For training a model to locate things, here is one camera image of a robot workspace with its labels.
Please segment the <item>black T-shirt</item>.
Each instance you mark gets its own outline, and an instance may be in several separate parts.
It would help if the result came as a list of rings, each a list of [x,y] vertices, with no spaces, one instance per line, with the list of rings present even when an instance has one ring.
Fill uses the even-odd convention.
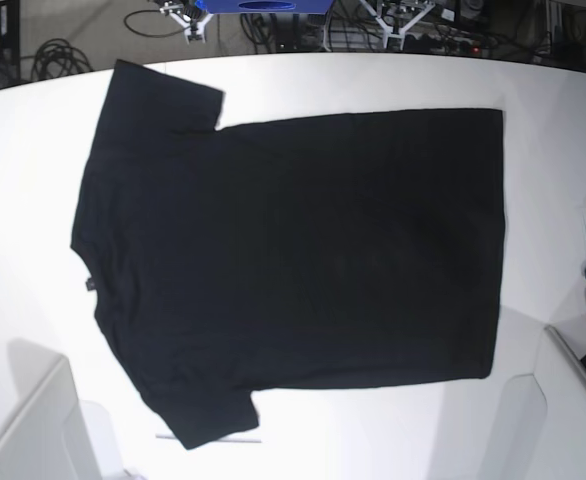
[[[222,106],[217,89],[118,62],[72,229],[102,334],[181,444],[254,429],[259,390],[487,377],[503,113],[218,129]]]

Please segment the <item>blue plastic bin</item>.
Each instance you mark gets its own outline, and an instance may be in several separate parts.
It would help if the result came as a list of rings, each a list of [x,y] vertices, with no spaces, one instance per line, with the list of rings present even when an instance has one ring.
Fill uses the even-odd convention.
[[[195,5],[212,14],[297,13],[325,14],[333,0],[202,0]]]

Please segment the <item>power strip with red light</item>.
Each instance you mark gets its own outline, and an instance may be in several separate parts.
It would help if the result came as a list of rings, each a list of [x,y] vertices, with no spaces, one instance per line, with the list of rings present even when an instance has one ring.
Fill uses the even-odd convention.
[[[482,57],[484,49],[479,42],[450,37],[431,37],[422,35],[407,41],[407,49],[412,52],[445,56]]]

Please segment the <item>white left corner box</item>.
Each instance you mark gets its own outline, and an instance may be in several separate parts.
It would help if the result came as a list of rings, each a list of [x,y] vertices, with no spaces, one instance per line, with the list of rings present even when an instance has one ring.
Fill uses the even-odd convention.
[[[56,355],[0,428],[0,479],[100,479],[69,360]]]

